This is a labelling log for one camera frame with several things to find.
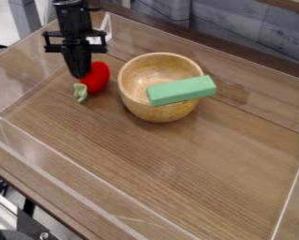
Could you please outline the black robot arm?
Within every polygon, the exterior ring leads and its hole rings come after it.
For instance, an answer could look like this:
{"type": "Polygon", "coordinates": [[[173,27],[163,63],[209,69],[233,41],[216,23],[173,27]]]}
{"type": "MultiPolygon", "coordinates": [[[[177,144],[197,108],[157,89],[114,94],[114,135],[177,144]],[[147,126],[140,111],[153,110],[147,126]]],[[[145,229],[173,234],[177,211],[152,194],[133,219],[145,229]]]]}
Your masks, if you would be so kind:
{"type": "Polygon", "coordinates": [[[61,53],[70,75],[84,78],[90,71],[90,55],[106,52],[106,33],[92,28],[89,0],[52,0],[57,31],[45,31],[45,52],[61,53]]]}

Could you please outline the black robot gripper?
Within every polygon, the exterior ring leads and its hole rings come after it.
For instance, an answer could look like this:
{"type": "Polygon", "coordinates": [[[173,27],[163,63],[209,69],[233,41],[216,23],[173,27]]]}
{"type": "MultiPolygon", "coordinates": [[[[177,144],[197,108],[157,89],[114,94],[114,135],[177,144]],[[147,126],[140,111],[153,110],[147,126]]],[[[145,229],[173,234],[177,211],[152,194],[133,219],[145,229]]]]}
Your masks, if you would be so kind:
{"type": "Polygon", "coordinates": [[[106,33],[102,30],[90,29],[77,37],[68,37],[60,31],[44,31],[41,36],[45,40],[45,52],[61,52],[70,75],[76,79],[84,78],[90,69],[90,53],[106,52],[106,33]],[[50,43],[50,38],[61,38],[62,42],[60,44],[50,43]],[[88,38],[98,38],[100,42],[90,44],[88,38]]]}

